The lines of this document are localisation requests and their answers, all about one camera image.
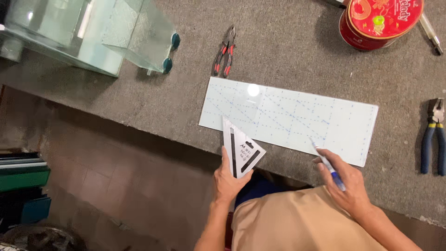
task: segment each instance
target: beige shirt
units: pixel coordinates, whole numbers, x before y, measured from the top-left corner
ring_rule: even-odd
[[[234,212],[232,229],[233,251],[386,250],[325,186],[248,200]]]

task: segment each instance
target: red tin can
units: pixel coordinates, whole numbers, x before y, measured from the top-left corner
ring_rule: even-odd
[[[351,0],[339,20],[339,31],[360,50],[389,46],[413,28],[424,0]]]

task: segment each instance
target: tin lid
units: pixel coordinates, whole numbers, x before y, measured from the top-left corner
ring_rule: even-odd
[[[409,31],[423,13],[424,0],[351,0],[347,11],[363,36],[391,39]]]

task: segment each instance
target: person's left hand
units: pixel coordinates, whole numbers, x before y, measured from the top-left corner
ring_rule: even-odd
[[[250,170],[242,178],[234,178],[231,174],[231,170],[229,170],[229,157],[227,156],[226,148],[222,146],[222,164],[214,172],[215,202],[230,204],[240,190],[251,179],[253,172],[254,170]]]

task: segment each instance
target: blue pen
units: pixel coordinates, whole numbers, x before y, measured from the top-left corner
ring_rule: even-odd
[[[319,146],[316,145],[316,143],[314,143],[314,141],[312,140],[312,138],[310,138],[311,144],[313,145],[313,147],[315,149],[320,148]],[[327,158],[325,158],[324,156],[321,156],[319,153],[318,155],[321,157],[322,162],[327,166],[328,170],[331,173],[331,177],[333,177],[333,181],[334,183],[338,186],[338,188],[345,192],[345,185],[342,182],[341,178],[339,177],[338,173],[335,171],[335,169],[331,166],[330,162],[327,160]]]

